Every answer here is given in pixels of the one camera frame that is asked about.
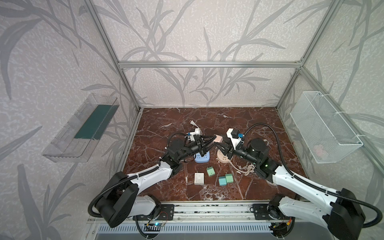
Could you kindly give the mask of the pink round power strip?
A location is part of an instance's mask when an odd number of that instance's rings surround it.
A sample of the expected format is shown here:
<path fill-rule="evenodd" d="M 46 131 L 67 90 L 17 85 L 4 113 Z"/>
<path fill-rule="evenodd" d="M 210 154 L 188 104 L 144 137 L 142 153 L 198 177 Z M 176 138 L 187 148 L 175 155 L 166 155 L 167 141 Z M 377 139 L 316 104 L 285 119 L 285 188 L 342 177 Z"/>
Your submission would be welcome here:
<path fill-rule="evenodd" d="M 225 156 L 220 150 L 217 151 L 217 159 L 222 164 L 228 164 L 231 160 Z"/>

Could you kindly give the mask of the pink plug adapter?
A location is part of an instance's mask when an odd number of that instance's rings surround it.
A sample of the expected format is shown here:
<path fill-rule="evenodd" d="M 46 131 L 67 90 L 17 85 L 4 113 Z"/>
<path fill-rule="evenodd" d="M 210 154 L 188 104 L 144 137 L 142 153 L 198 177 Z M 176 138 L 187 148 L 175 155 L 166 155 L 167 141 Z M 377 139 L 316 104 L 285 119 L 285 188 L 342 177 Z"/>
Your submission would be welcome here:
<path fill-rule="evenodd" d="M 214 143 L 222 143 L 223 142 L 223 137 L 216 135 L 216 138 L 214 139 Z"/>

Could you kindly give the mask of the teal plug adapter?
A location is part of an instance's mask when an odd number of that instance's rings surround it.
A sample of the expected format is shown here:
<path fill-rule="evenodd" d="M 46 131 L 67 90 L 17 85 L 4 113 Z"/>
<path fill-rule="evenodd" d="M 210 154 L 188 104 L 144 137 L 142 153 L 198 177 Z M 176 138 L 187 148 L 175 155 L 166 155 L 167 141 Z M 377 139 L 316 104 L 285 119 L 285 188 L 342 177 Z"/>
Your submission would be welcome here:
<path fill-rule="evenodd" d="M 226 186 L 227 185 L 227 179 L 226 177 L 219 177 L 218 182 L 220 186 Z"/>

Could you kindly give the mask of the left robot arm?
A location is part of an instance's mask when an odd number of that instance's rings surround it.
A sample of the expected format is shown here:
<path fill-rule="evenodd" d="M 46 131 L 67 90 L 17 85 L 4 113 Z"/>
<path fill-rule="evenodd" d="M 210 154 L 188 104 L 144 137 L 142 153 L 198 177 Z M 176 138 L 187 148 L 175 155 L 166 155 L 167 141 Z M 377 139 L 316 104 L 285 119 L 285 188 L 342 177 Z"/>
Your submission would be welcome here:
<path fill-rule="evenodd" d="M 187 138 L 168 140 L 165 153 L 156 165 L 143 171 L 112 176 L 103 190 L 91 200 L 88 214 L 104 219 L 109 227 L 115 228 L 129 217 L 160 214 L 161 203 L 154 196 L 141 196 L 149 187 L 177 175 L 182 161 L 197 154 L 204 155 L 214 146 L 216 136 L 194 135 Z"/>

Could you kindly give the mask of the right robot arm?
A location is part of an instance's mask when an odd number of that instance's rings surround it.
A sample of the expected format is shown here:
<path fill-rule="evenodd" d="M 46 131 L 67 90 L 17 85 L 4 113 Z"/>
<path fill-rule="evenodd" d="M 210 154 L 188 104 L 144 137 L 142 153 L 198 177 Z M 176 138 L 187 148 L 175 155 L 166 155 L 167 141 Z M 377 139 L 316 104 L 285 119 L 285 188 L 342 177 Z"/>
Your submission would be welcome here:
<path fill-rule="evenodd" d="M 292 172 L 285 164 L 268 157 L 264 141 L 255 147 L 235 149 L 233 143 L 215 142 L 227 157 L 237 156 L 254 166 L 254 173 L 271 184 L 282 186 L 305 198 L 304 202 L 283 195 L 270 201 L 271 215 L 299 218 L 329 230 L 339 240 L 357 240 L 361 230 L 381 222 L 377 207 L 356 199 L 347 189 L 336 191 Z"/>

